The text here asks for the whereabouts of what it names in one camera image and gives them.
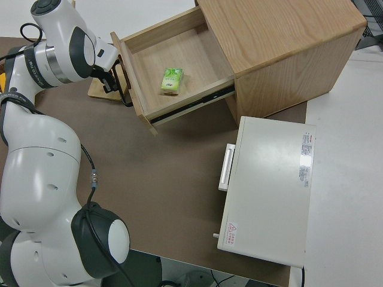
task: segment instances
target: drawer handle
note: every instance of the drawer handle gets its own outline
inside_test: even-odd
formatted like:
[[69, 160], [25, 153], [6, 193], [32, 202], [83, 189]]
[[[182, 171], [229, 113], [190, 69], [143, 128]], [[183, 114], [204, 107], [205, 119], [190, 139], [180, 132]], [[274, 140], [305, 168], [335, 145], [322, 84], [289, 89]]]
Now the drawer handle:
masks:
[[225, 157], [224, 157], [223, 165], [222, 165], [220, 184], [218, 186], [219, 190], [227, 191], [229, 187], [230, 172], [232, 171], [234, 150], [235, 150], [235, 145], [232, 145], [229, 143], [226, 145], [226, 152], [225, 152]]

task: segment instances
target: cable connector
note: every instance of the cable connector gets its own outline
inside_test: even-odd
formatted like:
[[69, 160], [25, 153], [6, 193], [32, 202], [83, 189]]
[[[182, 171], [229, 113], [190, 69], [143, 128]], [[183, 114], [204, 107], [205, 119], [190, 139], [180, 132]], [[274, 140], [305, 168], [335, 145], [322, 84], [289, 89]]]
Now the cable connector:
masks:
[[92, 169], [92, 173], [90, 174], [90, 183], [92, 188], [97, 188], [98, 186], [98, 174], [96, 169]]

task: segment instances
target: white table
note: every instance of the white table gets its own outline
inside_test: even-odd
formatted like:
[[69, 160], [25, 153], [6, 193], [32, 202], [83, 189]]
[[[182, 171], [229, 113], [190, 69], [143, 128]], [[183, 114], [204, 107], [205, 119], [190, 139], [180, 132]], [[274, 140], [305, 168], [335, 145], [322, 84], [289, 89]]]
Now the white table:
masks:
[[[306, 123], [317, 126], [306, 286], [382, 286], [383, 52], [355, 51]], [[290, 286], [300, 277], [292, 270]]]

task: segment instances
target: black cable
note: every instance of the black cable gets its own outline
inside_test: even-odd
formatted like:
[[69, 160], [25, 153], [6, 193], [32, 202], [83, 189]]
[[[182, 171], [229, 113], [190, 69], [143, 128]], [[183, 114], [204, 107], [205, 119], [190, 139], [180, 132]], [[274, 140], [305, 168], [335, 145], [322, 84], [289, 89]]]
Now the black cable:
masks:
[[302, 268], [302, 284], [300, 287], [305, 287], [305, 268]]
[[231, 278], [234, 277], [234, 275], [231, 275], [230, 277], [228, 277], [228, 278], [226, 278], [226, 279], [223, 279], [223, 280], [221, 280], [221, 281], [218, 282], [218, 281], [216, 280], [216, 278], [214, 277], [213, 270], [210, 269], [210, 273], [211, 273], [211, 276], [213, 277], [214, 282], [215, 282], [215, 284], [216, 284], [215, 287], [220, 287], [220, 284], [221, 284], [222, 282], [224, 282], [224, 281], [226, 281], [226, 280], [229, 280], [229, 279], [231, 279]]
[[90, 163], [92, 169], [96, 169], [96, 168], [95, 168], [95, 164], [93, 163], [93, 160], [92, 160], [92, 158], [90, 157], [90, 155], [89, 155], [88, 151], [86, 150], [86, 148], [85, 148], [83, 145], [81, 145], [81, 149], [83, 150], [83, 152], [85, 153], [87, 159], [89, 160], [89, 163]]
[[[31, 40], [31, 39], [29, 39], [27, 36], [24, 35], [23, 30], [24, 30], [24, 28], [27, 27], [27, 26], [33, 26], [33, 27], [35, 27], [35, 28], [38, 29], [38, 31], [39, 31], [39, 37], [38, 37], [37, 41]], [[22, 26], [20, 27], [20, 34], [22, 35], [22, 37], [23, 37], [25, 40], [27, 40], [27, 41], [29, 41], [29, 42], [32, 42], [32, 43], [34, 44], [34, 47], [36, 47], [36, 46], [38, 45], [38, 43], [40, 43], [41, 40], [42, 40], [42, 29], [41, 29], [38, 25], [36, 25], [35, 23], [25, 23], [25, 24], [22, 24]]]
[[215, 284], [217, 284], [217, 286], [219, 286], [218, 281], [214, 277], [213, 270], [210, 269], [210, 273], [211, 273], [211, 277], [213, 277], [213, 280], [214, 280]]
[[166, 285], [170, 285], [170, 286], [173, 286], [173, 287], [180, 287], [181, 284], [179, 283], [175, 283], [173, 281], [169, 281], [169, 280], [164, 280], [164, 281], [161, 281], [157, 287], [164, 287]]
[[[33, 27], [36, 27], [39, 30], [39, 37], [38, 37], [37, 41], [33, 41], [33, 40], [29, 39], [28, 37], [26, 37], [24, 35], [23, 29], [25, 27], [27, 27], [27, 26], [33, 26]], [[36, 47], [41, 42], [41, 40], [42, 40], [42, 29], [38, 25], [33, 24], [33, 23], [25, 23], [25, 24], [23, 24], [20, 27], [20, 34], [22, 35], [22, 37], [25, 40], [27, 40], [29, 42], [33, 42], [34, 47]], [[3, 61], [3, 60], [9, 60], [9, 59], [12, 59], [12, 58], [16, 58], [17, 56], [22, 55], [22, 54], [24, 54], [24, 50], [23, 51], [18, 51], [18, 52], [13, 53], [13, 54], [8, 54], [8, 55], [5, 55], [5, 56], [2, 56], [2, 57], [0, 57], [0, 62]]]
[[219, 283], [218, 283], [218, 285], [217, 285], [216, 287], [220, 287], [220, 284], [221, 284], [222, 282], [224, 282], [224, 281], [226, 281], [226, 280], [229, 280], [229, 279], [231, 279], [231, 278], [233, 278], [233, 277], [234, 277], [234, 275], [231, 275], [230, 277], [228, 277], [228, 278], [226, 278], [226, 279], [223, 279], [223, 280], [219, 281]]
[[[81, 145], [81, 149], [84, 151], [86, 157], [88, 158], [89, 163], [92, 166], [92, 170], [95, 170], [96, 167], [95, 167], [95, 164], [94, 164], [94, 162], [92, 160], [92, 157], [90, 156], [90, 154], [88, 153], [88, 151], [86, 150], [86, 148], [83, 145]], [[114, 259], [114, 257], [110, 254], [110, 252], [102, 244], [101, 239], [98, 236], [98, 234], [97, 234], [97, 232], [95, 230], [95, 227], [94, 227], [94, 225], [92, 223], [92, 220], [90, 219], [90, 211], [92, 209], [90, 204], [92, 202], [92, 197], [95, 194], [95, 191], [96, 191], [96, 187], [92, 187], [92, 192], [88, 196], [88, 200], [87, 200], [87, 203], [86, 203], [86, 209], [85, 209], [86, 221], [87, 221], [87, 225], [89, 227], [89, 230], [91, 231], [93, 239], [95, 240], [95, 242], [96, 242], [98, 248], [100, 249], [100, 251], [104, 254], [105, 258], [107, 260], [111, 261], [118, 268], [118, 270], [122, 273], [122, 275], [126, 278], [126, 280], [129, 282], [129, 284], [132, 287], [135, 287], [135, 285], [133, 284], [133, 282], [130, 279], [129, 275], [126, 274], [125, 270], [123, 270], [123, 268], [121, 267], [120, 263], [118, 263]]]

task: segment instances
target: open drawer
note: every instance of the open drawer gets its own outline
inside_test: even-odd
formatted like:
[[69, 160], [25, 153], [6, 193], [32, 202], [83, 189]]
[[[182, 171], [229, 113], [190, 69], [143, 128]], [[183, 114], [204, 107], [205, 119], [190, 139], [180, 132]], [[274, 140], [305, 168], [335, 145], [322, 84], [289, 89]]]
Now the open drawer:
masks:
[[[234, 73], [199, 7], [118, 39], [137, 116], [155, 132], [162, 124], [235, 93]], [[179, 95], [160, 91], [165, 68], [182, 68]]]

